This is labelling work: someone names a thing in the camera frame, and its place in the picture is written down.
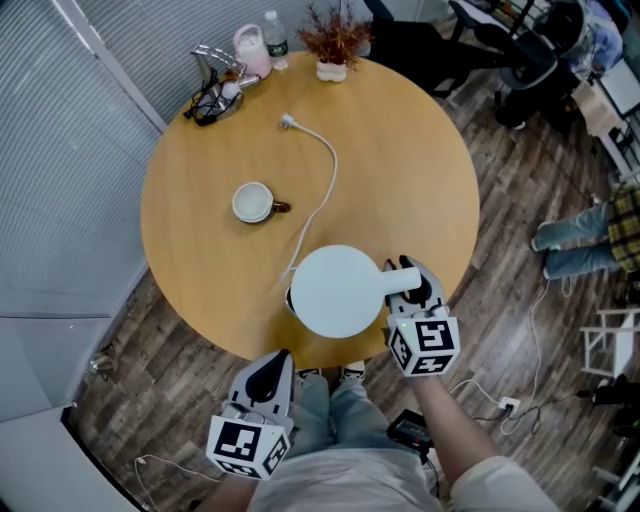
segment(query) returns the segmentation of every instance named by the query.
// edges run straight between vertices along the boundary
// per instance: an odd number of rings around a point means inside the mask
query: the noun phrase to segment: person's arm
[[[487,433],[466,415],[438,377],[411,377],[407,381],[450,485],[476,464],[499,455]]]
[[[257,480],[227,475],[195,512],[246,512],[257,486]]]

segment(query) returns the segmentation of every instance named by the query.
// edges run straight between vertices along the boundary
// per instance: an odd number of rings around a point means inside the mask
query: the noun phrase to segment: black and white marker cube
[[[451,316],[387,319],[386,344],[406,377],[439,375],[460,353],[458,321]]]
[[[214,416],[206,453],[226,473],[269,480],[290,447],[284,427]]]

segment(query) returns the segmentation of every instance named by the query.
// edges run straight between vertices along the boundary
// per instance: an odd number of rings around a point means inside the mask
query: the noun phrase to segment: blue jeans
[[[608,234],[608,204],[604,203],[585,210],[571,219],[540,226],[534,241],[539,250],[544,250],[556,244],[594,236],[608,236]],[[614,270],[620,268],[608,242],[566,251],[549,251],[545,265],[549,279],[588,274],[603,268]]]
[[[320,375],[309,375],[302,393],[291,406],[291,417],[299,430],[287,459],[321,450],[344,448],[392,448],[416,454],[387,437],[389,422],[367,398],[362,384],[344,380],[329,397],[329,384]],[[329,416],[335,422],[335,433]]]

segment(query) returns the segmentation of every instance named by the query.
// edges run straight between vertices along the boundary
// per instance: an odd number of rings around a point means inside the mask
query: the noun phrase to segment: plaid shirt
[[[640,187],[623,185],[609,201],[609,243],[627,272],[640,269]]]

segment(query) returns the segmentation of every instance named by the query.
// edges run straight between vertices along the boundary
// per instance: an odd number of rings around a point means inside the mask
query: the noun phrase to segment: white shirt
[[[557,512],[533,479],[505,457],[469,469],[451,489],[457,511]],[[258,485],[249,506],[261,511],[440,512],[420,459],[393,449],[336,449],[283,461]]]

